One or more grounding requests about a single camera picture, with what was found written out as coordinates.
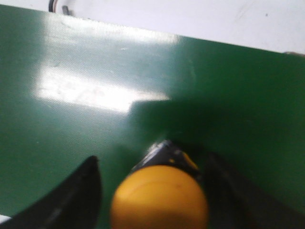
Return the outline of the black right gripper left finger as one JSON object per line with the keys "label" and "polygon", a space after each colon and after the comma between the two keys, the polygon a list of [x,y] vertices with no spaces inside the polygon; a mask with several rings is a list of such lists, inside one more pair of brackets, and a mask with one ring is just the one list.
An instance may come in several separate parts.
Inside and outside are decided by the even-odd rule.
{"label": "black right gripper left finger", "polygon": [[2,229],[94,229],[102,205],[98,158],[85,159],[64,181],[1,223]]}

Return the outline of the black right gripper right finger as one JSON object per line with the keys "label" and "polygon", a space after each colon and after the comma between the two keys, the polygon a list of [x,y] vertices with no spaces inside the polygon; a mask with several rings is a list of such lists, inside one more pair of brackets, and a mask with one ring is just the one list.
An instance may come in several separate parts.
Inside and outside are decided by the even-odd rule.
{"label": "black right gripper right finger", "polygon": [[216,153],[205,164],[214,229],[303,229],[305,216],[265,193]]}

